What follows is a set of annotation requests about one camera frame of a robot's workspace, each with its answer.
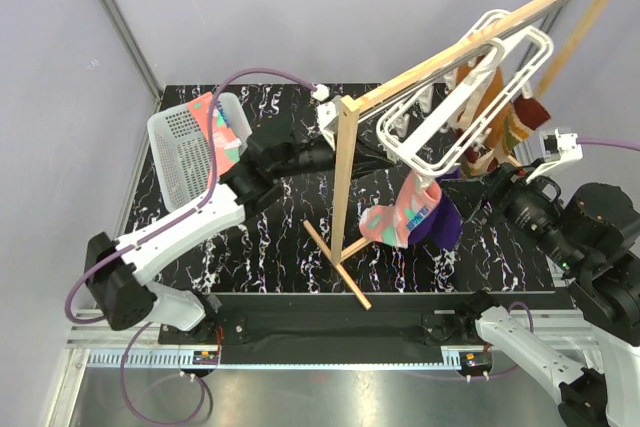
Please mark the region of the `purple sock pair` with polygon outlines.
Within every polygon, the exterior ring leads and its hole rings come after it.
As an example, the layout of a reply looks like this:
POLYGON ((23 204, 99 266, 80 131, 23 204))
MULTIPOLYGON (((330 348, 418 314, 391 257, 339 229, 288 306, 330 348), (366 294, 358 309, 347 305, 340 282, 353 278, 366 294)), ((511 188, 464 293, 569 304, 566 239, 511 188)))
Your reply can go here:
POLYGON ((453 202, 442 193, 439 182, 459 178, 460 172, 456 170, 424 187, 415 172, 410 174, 409 204, 404 209, 408 245, 430 238, 440 249, 452 250, 455 247, 462 232, 462 220, 453 202))

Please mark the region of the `white clip hanger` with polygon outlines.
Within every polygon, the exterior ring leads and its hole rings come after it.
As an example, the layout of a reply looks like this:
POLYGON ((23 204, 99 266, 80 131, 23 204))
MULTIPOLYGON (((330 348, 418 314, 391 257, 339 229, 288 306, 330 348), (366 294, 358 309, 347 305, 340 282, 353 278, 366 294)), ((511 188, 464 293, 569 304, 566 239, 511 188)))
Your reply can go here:
POLYGON ((391 132, 393 124, 404 116, 420 94, 428 88, 424 86, 415 94, 403 95, 382 114, 376 124, 376 135, 391 161, 406 164, 423 178, 436 178, 455 169, 469 148, 481 146, 486 137, 494 131, 489 124, 507 104, 517 94, 530 90, 529 80, 551 57, 554 50, 549 35, 535 26, 519 28, 504 40, 492 39, 489 46, 489 53, 484 59, 470 70, 462 82, 453 88, 406 139, 401 140, 391 132), (496 77, 500 64, 525 41, 537 46, 534 55, 515 71, 511 80, 501 88, 484 110, 472 111, 472 107, 480 106, 481 98, 496 77), (458 129, 461 134, 440 160, 429 163, 420 157, 419 152, 444 127, 458 129))

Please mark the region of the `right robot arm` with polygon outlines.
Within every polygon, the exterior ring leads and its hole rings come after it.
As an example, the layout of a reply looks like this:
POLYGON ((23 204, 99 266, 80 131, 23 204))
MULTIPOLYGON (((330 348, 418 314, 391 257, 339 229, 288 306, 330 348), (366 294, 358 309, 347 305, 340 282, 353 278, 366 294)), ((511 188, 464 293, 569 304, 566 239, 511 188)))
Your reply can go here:
POLYGON ((582 185, 568 203, 544 190, 542 163, 501 166, 440 187, 462 219, 504 222, 558 266, 568 292, 591 325, 604 370, 562 356, 519 325, 497 300, 477 292, 445 321, 447 334, 502 350, 545 389, 568 426, 639 423, 639 214, 618 186, 582 185))

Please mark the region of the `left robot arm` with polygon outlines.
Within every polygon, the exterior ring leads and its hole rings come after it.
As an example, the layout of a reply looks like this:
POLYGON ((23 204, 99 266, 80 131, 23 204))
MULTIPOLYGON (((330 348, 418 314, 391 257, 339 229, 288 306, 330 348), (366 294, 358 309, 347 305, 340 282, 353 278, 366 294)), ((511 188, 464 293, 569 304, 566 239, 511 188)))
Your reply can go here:
POLYGON ((143 229, 117 239, 101 232, 89 240, 85 285, 112 330, 150 321, 174 327, 193 342, 208 341, 216 329, 213 298, 159 284, 155 277, 198 244, 279 201, 282 178, 335 167, 336 151, 324 138, 299 140, 287 124, 259 128, 247 142, 212 191, 143 229))

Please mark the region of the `pink dotted sock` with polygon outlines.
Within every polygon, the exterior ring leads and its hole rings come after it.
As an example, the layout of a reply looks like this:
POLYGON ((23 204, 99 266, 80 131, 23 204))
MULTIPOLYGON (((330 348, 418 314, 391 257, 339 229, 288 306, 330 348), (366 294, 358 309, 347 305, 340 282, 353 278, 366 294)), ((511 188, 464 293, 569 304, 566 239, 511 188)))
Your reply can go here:
POLYGON ((411 171, 392 204, 377 204, 362 213, 359 231, 367 240, 406 248, 416 230, 431 226, 441 200, 436 180, 427 181, 411 171))
POLYGON ((217 174, 227 172, 240 157, 240 139, 236 136, 220 102, 212 103, 213 94, 208 92, 190 101, 187 106, 202 133, 205 136, 206 152, 209 153, 209 141, 215 147, 217 174))

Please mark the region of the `white plastic basket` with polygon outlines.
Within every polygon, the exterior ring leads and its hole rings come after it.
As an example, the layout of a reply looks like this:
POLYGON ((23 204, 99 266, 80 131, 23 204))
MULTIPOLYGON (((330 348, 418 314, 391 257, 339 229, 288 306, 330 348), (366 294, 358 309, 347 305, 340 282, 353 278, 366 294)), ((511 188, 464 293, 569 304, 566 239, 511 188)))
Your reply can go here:
MULTIPOLYGON (((218 100, 228 116, 229 125, 241 141, 240 155, 252 133, 238 97, 229 92, 218 100)), ((205 136, 183 103, 153 115, 147 122, 150 147, 164 205, 172 212, 208 190, 211 183, 213 140, 206 152, 205 136)))

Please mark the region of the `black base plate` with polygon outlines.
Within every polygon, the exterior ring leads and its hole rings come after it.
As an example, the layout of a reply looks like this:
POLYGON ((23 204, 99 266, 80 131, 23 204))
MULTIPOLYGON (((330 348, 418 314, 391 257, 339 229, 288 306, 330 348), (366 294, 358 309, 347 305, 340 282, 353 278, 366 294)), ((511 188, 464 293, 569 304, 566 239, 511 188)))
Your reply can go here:
POLYGON ((426 364, 461 343, 449 314, 469 293, 374 293, 365 310, 346 293, 221 293, 220 346, 232 364, 426 364))

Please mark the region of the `orange sock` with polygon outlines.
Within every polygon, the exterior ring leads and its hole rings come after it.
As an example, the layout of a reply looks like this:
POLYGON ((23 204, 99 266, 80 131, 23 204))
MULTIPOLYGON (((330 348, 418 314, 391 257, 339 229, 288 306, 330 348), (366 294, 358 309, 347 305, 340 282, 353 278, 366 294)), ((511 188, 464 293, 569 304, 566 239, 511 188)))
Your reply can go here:
MULTIPOLYGON (((473 62, 467 62, 459 67, 456 72, 456 86, 463 84, 471 70, 480 64, 483 59, 483 56, 479 56, 473 62)), ((502 70, 500 67, 497 67, 463 103, 454 127, 457 136, 460 136, 470 126, 503 88, 504 80, 502 70)))

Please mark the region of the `striped beige sock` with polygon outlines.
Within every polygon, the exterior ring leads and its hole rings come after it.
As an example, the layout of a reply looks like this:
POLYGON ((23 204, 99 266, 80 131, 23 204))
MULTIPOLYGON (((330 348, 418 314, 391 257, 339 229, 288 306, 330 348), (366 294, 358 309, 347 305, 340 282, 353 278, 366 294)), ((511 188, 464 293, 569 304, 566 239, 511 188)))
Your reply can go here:
POLYGON ((538 100, 523 94, 509 102, 504 112, 496 118, 493 130, 492 149, 499 163, 506 162, 519 144, 551 119, 550 113, 538 100))
POLYGON ((482 144, 477 149, 469 147, 460 161, 462 176, 466 178, 482 176, 490 173, 499 166, 496 158, 497 142, 489 145, 482 144))

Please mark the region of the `aluminium rail frame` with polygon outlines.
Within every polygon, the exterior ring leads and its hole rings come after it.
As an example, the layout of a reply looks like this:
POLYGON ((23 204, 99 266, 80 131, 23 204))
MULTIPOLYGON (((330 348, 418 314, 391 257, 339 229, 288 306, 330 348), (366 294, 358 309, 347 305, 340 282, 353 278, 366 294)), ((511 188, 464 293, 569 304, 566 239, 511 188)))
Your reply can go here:
POLYGON ((335 319, 264 312, 228 327, 213 362, 195 347, 136 343, 119 367, 112 349, 76 351, 49 418, 52 426, 558 426, 548 394, 503 353, 465 380, 459 349, 415 313, 358 312, 335 319))

